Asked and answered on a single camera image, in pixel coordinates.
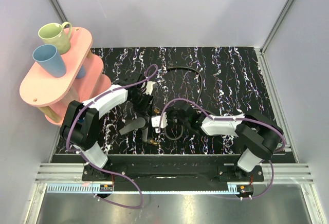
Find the lower shelf tier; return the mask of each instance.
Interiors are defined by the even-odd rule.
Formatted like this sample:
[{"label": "lower shelf tier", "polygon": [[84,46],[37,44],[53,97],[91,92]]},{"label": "lower shelf tier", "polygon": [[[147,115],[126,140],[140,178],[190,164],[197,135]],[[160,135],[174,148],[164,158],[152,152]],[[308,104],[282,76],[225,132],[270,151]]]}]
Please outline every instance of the lower shelf tier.
[{"label": "lower shelf tier", "polygon": [[[99,77],[99,79],[98,79],[98,81],[97,81],[97,83],[95,83],[93,85],[93,90],[92,90],[92,92],[89,93],[90,96],[88,98],[85,97],[86,95],[84,95],[84,93],[82,92],[82,90],[83,90],[82,88],[79,88],[79,89],[76,88],[76,90],[77,90],[77,92],[79,94],[80,102],[83,102],[85,100],[88,100],[88,99],[90,99],[92,97],[95,97],[95,96],[101,94],[102,92],[104,92],[105,90],[107,90],[108,88],[110,88],[110,86],[111,86],[111,80],[109,79],[109,77],[106,76],[105,74],[101,74],[100,77]],[[61,121],[59,123],[55,123],[52,119],[50,119],[48,116],[45,115],[46,119],[50,123],[52,123],[54,125],[61,126],[62,123],[63,123],[64,117],[65,117],[67,106],[64,105],[62,102],[58,102],[58,103],[55,103],[55,104],[51,105],[50,107],[51,107],[51,109],[53,111],[55,111],[56,114],[58,114],[61,117]]]}]

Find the white wall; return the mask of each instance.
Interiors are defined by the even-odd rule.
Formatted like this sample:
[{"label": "white wall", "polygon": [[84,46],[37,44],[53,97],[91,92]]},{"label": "white wall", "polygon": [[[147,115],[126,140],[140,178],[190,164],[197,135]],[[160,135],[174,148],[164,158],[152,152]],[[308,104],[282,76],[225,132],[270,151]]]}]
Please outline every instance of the white wall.
[{"label": "white wall", "polygon": [[329,217],[329,0],[296,0],[266,51],[301,162]]},{"label": "white wall", "polygon": [[255,46],[286,0],[59,0],[95,47]]},{"label": "white wall", "polygon": [[57,128],[22,101],[19,87],[42,44],[38,29],[58,21],[48,0],[0,0],[0,218],[20,223],[40,162],[47,162]]}]

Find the black marble table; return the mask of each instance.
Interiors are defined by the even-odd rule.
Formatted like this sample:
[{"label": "black marble table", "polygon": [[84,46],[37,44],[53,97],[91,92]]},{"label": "black marble table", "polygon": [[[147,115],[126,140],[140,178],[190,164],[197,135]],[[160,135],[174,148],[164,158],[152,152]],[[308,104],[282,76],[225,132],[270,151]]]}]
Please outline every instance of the black marble table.
[{"label": "black marble table", "polygon": [[[199,78],[186,70],[165,71],[168,66],[189,66],[204,77],[200,106],[217,115],[238,115],[250,109],[259,110],[275,120],[268,93],[252,47],[169,47],[169,48],[95,48],[94,53],[104,61],[104,73],[111,81],[124,79],[132,71],[144,73],[151,64],[159,72],[154,107],[162,109],[174,98],[195,101]],[[131,104],[122,104],[102,119],[98,143],[108,154],[232,154],[236,141],[230,136],[198,136],[188,130],[177,141],[153,133],[158,146],[144,144],[141,131],[119,135],[126,119],[134,118]],[[169,130],[177,136],[180,127]],[[57,154],[66,154],[65,141],[60,139]]]}]

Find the reflective floor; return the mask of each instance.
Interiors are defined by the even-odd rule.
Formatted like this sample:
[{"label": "reflective floor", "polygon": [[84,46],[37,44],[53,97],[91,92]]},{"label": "reflective floor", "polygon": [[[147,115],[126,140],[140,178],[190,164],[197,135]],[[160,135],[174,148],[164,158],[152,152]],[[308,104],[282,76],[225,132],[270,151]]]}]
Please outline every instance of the reflective floor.
[{"label": "reflective floor", "polygon": [[[256,194],[265,187],[255,186]],[[112,195],[123,204],[139,204],[138,195]],[[311,223],[301,190],[296,185],[274,185],[253,201],[219,199],[211,195],[145,195],[144,208],[123,209],[97,202],[91,195],[47,193],[38,224],[87,223]]]}]

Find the blue cup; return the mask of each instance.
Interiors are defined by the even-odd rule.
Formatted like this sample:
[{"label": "blue cup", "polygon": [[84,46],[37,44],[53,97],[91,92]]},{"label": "blue cup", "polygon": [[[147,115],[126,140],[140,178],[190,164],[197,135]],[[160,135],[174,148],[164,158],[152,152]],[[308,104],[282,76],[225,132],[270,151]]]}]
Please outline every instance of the blue cup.
[{"label": "blue cup", "polygon": [[84,68],[84,66],[81,66],[77,76],[76,76],[76,79],[81,79],[83,78],[84,76],[86,75],[86,69]]},{"label": "blue cup", "polygon": [[66,74],[64,61],[54,45],[45,44],[36,48],[33,59],[55,78]]}]

